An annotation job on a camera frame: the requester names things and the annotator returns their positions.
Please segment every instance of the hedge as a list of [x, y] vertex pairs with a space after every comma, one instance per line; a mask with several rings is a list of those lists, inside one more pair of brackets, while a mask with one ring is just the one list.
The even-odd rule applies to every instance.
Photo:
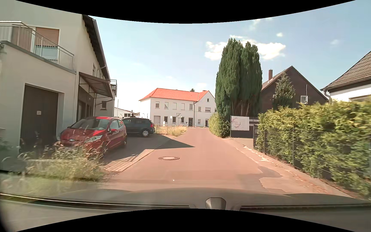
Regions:
[[371, 199], [371, 99], [269, 110], [259, 115], [256, 144]]
[[209, 119], [210, 132], [218, 137], [224, 138], [230, 135], [230, 123], [219, 117], [218, 113], [213, 113]]

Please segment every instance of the sign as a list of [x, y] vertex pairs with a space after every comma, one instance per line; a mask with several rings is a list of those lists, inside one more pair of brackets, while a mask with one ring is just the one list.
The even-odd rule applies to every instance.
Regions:
[[250, 130], [249, 117], [231, 116], [231, 130]]

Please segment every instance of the red car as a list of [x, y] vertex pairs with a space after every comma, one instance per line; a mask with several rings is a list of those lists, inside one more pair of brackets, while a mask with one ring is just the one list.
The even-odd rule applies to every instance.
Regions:
[[127, 144], [124, 123], [112, 117], [88, 117], [65, 129], [57, 138], [62, 145], [88, 144], [89, 148], [110, 150]]

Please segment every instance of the white building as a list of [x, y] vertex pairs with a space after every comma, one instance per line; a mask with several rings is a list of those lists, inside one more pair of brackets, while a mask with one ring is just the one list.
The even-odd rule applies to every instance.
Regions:
[[210, 91], [190, 92], [157, 88], [140, 100], [140, 117], [154, 124], [208, 126], [217, 112]]
[[371, 51], [322, 91], [340, 101], [360, 101], [371, 96]]
[[115, 118], [119, 118], [119, 119], [129, 118], [129, 117], [131, 117], [131, 114], [134, 114], [134, 116], [136, 116], [136, 118], [138, 118], [138, 114], [136, 115], [136, 113], [134, 113], [132, 110], [129, 111], [129, 110], [125, 110], [125, 109], [121, 109], [121, 108], [117, 108], [117, 107], [114, 108], [114, 117]]
[[10, 145], [48, 145], [79, 119], [112, 117], [116, 89], [94, 19], [0, 0], [0, 134]]

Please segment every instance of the balcony railing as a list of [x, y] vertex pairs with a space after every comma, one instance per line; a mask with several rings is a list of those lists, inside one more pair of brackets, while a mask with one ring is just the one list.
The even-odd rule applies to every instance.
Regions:
[[117, 97], [117, 80], [110, 80], [111, 90], [114, 93], [114, 97]]
[[6, 40], [29, 52], [74, 70], [74, 54], [21, 21], [0, 21], [0, 41]]

